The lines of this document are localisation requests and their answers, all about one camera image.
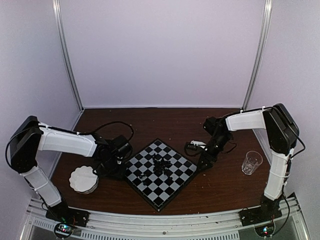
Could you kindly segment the black and grey chessboard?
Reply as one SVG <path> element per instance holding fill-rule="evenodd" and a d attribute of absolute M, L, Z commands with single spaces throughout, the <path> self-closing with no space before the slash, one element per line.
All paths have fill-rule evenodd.
<path fill-rule="evenodd" d="M 197 166 L 159 138 L 126 163 L 124 180 L 161 212 L 195 177 Z"/>

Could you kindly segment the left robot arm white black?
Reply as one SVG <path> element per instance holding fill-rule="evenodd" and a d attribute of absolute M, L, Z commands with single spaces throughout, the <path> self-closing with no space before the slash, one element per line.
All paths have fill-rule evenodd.
<path fill-rule="evenodd" d="M 72 211 L 37 163 L 39 151 L 75 154 L 98 161 L 96 167 L 81 166 L 70 175 L 70 187 L 83 194 L 94 191 L 101 177 L 121 180 L 133 148 L 130 139 L 123 135 L 105 139 L 96 130 L 69 131 L 39 122 L 33 115 L 26 118 L 5 147 L 6 163 L 26 180 L 55 217 L 67 222 Z"/>

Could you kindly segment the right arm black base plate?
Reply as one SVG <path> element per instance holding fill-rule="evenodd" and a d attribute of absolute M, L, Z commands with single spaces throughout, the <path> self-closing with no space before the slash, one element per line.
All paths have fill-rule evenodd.
<path fill-rule="evenodd" d="M 265 213 L 260 206 L 244 208 L 239 212 L 239 218 L 243 227 L 268 222 L 272 219 L 280 218 L 282 215 L 282 212 L 278 209 Z"/>

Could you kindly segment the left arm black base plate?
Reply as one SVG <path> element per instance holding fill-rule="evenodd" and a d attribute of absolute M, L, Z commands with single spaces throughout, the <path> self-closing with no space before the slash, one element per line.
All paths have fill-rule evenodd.
<path fill-rule="evenodd" d="M 46 211 L 45 214 L 45 217 L 47 219 L 78 227 L 86 227 L 89 216 L 90 213 L 88 211 L 78 210 L 74 208 L 58 210 L 50 208 Z"/>

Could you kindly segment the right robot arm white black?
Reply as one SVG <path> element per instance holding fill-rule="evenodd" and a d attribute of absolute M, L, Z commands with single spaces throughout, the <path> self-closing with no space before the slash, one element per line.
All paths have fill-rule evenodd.
<path fill-rule="evenodd" d="M 272 161 L 268 181 L 256 210 L 259 220 L 268 220 L 278 209 L 283 187 L 289 176 L 299 128 L 282 103 L 270 107 L 229 113 L 205 120 L 203 128 L 210 134 L 209 142 L 200 152 L 197 171 L 213 166 L 232 133 L 239 130 L 264 129 L 271 149 Z"/>

